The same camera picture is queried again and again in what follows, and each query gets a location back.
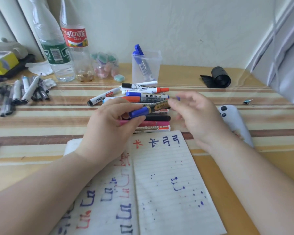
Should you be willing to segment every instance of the blue pen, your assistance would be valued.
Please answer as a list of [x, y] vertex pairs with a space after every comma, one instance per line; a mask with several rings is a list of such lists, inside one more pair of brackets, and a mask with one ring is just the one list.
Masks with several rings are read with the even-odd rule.
[[170, 98], [169, 95], [154, 95], [154, 94], [134, 92], [134, 91], [126, 92], [126, 96], [140, 96], [140, 97], [148, 97], [148, 98]]
[[157, 102], [157, 103], [151, 104], [149, 106], [143, 107], [139, 110], [133, 110], [132, 112], [129, 112], [129, 116], [132, 119], [132, 118], [136, 118], [141, 115], [147, 115], [152, 112], [155, 112], [155, 111], [158, 111], [161, 109], [165, 109], [168, 107], [169, 107], [168, 100], [164, 100], [164, 101]]
[[[133, 52], [133, 55], [144, 56], [144, 53], [143, 53], [141, 47], [139, 46], [139, 44], [135, 45], [134, 48], [135, 48], [135, 51]], [[143, 59], [142, 56], [137, 56], [137, 57], [134, 56], [134, 59], [135, 59], [136, 63], [138, 64], [145, 81], [154, 81], [151, 69], [150, 69], [146, 59]]]

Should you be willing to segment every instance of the person's left hand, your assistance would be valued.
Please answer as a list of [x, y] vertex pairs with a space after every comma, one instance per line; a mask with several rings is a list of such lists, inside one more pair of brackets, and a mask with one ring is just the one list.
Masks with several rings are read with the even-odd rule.
[[75, 152], [90, 163], [106, 166], [123, 153], [135, 128], [146, 118], [139, 116], [120, 126], [120, 117], [128, 119], [129, 112], [141, 107], [141, 104], [131, 104], [120, 97], [108, 100], [91, 116]]

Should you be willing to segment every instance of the notebook page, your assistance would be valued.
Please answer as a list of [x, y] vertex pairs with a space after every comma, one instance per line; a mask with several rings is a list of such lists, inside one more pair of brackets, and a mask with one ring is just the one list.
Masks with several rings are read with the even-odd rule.
[[[65, 155], [81, 140], [70, 140]], [[127, 151], [86, 185], [50, 235], [123, 233], [139, 234], [133, 163]]]
[[133, 135], [141, 235], [225, 234], [180, 131]]

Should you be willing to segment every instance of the water bottle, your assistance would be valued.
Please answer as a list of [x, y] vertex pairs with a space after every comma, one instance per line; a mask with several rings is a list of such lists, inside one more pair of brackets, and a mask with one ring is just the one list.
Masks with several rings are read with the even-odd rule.
[[76, 78], [80, 81], [91, 81], [95, 73], [89, 54], [86, 30], [79, 23], [74, 1], [61, 0], [60, 25], [73, 60]]
[[75, 78], [73, 63], [59, 24], [44, 0], [30, 1], [34, 7], [35, 30], [53, 73], [59, 81], [72, 81]]

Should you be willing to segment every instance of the tabletop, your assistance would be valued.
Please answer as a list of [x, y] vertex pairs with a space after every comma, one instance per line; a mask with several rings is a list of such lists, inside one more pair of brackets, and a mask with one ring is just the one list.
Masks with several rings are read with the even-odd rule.
[[[211, 69], [162, 65], [158, 86], [169, 87], [170, 96], [178, 91], [198, 91], [217, 107], [235, 105], [256, 150], [294, 180], [294, 105], [242, 69], [225, 68], [231, 85], [209, 89], [199, 75], [210, 75]], [[120, 65], [125, 82], [131, 82], [131, 71], [131, 64]], [[22, 74], [32, 75], [29, 71]], [[12, 116], [0, 117], [0, 190], [61, 158], [67, 141], [82, 137], [92, 111], [100, 107], [89, 107], [86, 102], [119, 85], [112, 78], [58, 82], [49, 92], [50, 101], [17, 106]], [[253, 99], [252, 106], [243, 105], [246, 99]], [[228, 234], [259, 234], [214, 159], [174, 117], [171, 127], [181, 130]]]

